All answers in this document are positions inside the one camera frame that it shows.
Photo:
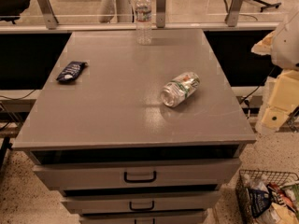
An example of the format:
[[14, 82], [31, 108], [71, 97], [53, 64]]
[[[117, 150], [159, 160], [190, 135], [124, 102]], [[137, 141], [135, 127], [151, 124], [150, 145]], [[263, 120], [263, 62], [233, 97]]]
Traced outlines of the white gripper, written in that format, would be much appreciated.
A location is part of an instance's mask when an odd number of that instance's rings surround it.
[[[257, 55], [270, 55], [276, 32], [272, 31], [251, 51]], [[260, 134], [277, 132], [299, 106], [299, 72], [283, 70], [277, 78], [269, 77], [263, 88], [263, 104], [258, 113], [255, 130]]]

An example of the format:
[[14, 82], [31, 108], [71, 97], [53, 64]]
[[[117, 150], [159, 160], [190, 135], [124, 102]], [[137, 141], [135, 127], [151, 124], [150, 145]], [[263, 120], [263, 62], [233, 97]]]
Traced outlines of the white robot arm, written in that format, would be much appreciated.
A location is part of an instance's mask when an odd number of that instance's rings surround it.
[[277, 28], [256, 43], [251, 51], [270, 55], [272, 64], [282, 69], [276, 78], [268, 77], [263, 88], [263, 104], [255, 130], [278, 132], [288, 125], [298, 132], [299, 107], [299, 7], [294, 7]]

